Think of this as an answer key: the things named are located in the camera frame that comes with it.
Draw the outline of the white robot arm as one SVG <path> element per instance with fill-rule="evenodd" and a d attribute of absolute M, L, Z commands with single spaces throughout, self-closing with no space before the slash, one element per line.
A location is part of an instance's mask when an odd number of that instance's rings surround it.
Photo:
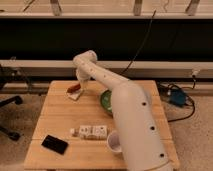
<path fill-rule="evenodd" d="M 132 80 L 96 64 L 89 50 L 73 58 L 80 82 L 90 78 L 111 91 L 111 108 L 121 150 L 129 171 L 173 171 L 153 118 L 147 92 Z"/>

